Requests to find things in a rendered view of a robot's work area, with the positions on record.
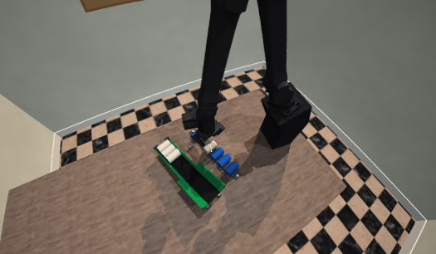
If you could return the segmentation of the cream plastic cylinder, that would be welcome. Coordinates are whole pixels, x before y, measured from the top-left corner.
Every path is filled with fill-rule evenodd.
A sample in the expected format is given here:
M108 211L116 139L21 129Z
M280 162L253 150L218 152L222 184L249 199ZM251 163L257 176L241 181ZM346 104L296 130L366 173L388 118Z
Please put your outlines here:
M213 149L217 147L217 144L215 141L210 142L208 145L206 145L203 150L206 154L210 153Z
M167 155L165 158L172 163L173 161L175 161L179 156L181 155L181 153L179 152L178 149L175 149L173 152L171 152L169 155Z

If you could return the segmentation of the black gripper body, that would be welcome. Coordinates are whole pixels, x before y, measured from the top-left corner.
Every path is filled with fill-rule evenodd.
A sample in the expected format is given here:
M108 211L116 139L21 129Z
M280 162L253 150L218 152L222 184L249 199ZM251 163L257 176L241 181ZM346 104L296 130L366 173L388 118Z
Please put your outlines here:
M219 134L222 130L224 130L225 127L220 123L216 122L214 123L213 127L205 128L203 127L203 133L197 129L196 134L193 135L193 138L200 143L202 140L206 142L207 139L209 139L211 136L216 136ZM200 139L199 136L202 138Z

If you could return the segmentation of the cream plastic bar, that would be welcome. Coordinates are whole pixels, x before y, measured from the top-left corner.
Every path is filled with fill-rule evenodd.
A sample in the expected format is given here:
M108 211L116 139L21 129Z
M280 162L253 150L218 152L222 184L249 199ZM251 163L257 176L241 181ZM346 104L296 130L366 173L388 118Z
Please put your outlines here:
M161 145L159 145L157 147L157 149L159 150L159 152L161 153L164 149L166 149L166 147L170 146L171 143L168 140L165 140Z
M176 148L171 144L170 146L168 146L166 149L164 149L161 154L166 157L167 155L169 155L173 150L175 150Z

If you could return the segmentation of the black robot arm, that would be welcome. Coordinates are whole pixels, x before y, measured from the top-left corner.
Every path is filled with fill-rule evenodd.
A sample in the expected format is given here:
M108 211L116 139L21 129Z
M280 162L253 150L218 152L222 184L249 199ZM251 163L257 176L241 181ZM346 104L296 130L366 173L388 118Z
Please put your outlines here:
M210 128L215 123L233 36L248 1L211 0L198 107L182 114L184 130L198 128L203 133L203 127ZM262 83L270 102L288 117L301 107L301 102L287 82L287 0L257 0L257 5L267 66Z

